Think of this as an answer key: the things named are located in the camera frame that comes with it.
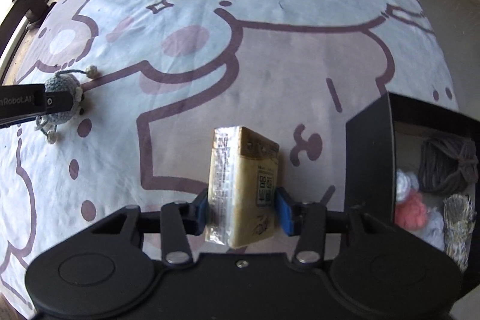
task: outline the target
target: gray yarn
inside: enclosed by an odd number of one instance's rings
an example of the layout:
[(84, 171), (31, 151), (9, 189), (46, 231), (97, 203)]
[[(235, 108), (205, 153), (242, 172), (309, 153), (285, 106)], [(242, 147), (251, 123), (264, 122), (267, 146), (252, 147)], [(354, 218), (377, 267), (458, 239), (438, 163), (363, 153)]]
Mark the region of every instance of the gray yarn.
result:
[(440, 196), (464, 191), (479, 179), (475, 143), (459, 136), (424, 141), (418, 172), (420, 190)]
[(57, 140), (57, 125), (70, 121), (81, 112), (80, 102), (82, 100), (83, 90), (80, 87), (78, 79), (72, 75), (73, 73), (87, 75), (90, 79), (94, 79), (98, 76), (97, 67), (89, 65), (85, 71), (81, 69), (57, 71), (45, 82), (45, 92), (65, 91), (73, 98), (73, 105), (68, 112), (38, 116), (35, 119), (37, 130), (40, 130), (47, 137), (46, 140), (50, 144), (54, 144)]

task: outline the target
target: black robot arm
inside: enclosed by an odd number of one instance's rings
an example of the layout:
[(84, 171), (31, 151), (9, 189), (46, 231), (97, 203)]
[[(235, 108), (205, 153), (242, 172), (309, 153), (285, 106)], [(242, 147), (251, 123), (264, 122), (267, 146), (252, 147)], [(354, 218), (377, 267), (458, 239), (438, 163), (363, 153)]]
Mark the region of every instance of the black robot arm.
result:
[[(362, 214), (294, 202), (277, 189), (278, 221), (298, 235), (286, 254), (201, 253), (207, 192), (160, 212), (127, 206), (38, 256), (25, 284), (39, 319), (447, 319), (461, 273), (444, 253)], [(161, 260), (141, 251), (161, 233)], [(343, 235), (325, 260), (326, 235)]]

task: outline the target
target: cardboard box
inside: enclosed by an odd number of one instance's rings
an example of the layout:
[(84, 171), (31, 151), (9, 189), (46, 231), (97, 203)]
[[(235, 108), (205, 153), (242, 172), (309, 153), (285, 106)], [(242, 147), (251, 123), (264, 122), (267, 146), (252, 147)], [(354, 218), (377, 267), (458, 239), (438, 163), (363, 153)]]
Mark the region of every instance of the cardboard box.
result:
[(206, 240), (247, 246), (275, 230), (277, 143), (245, 127), (214, 131)]
[[(480, 153), (480, 123), (437, 105), (387, 93), (346, 124), (345, 208), (359, 206), (393, 222), (396, 169), (419, 164), (422, 140), (439, 132), (475, 141)], [(467, 189), (480, 210), (480, 186)], [(480, 285), (480, 224), (472, 235), (462, 295)]]

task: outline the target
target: black storage bin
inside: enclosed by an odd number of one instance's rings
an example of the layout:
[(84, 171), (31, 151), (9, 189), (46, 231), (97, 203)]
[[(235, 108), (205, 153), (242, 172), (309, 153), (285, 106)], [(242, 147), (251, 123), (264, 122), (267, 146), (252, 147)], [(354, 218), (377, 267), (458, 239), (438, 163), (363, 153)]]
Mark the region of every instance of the black storage bin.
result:
[[(480, 153), (480, 122), (437, 105), (387, 93), (346, 124), (345, 208), (358, 206), (380, 220), (394, 221), (397, 148), (402, 148), (395, 134), (405, 130), (424, 137), (445, 132), (471, 139), (477, 155)], [(478, 183), (473, 197), (475, 210), (480, 211)], [(472, 235), (462, 296), (478, 285), (480, 224)]]

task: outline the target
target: crocheted mouse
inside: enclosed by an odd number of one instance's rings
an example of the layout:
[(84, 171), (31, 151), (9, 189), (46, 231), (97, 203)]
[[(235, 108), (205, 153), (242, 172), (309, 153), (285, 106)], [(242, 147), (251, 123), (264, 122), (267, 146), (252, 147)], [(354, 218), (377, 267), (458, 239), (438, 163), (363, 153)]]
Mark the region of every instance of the crocheted mouse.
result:
[(49, 144), (57, 141), (57, 125), (65, 124), (76, 115), (82, 115), (84, 110), (80, 107), (80, 102), (85, 97), (78, 79), (73, 73), (85, 74), (90, 79), (94, 79), (98, 75), (97, 67), (90, 65), (85, 71), (79, 69), (68, 69), (57, 71), (53, 76), (45, 82), (45, 92), (67, 91), (73, 97), (73, 106), (68, 112), (53, 113), (38, 116), (35, 119), (37, 130), (40, 130), (47, 138)]

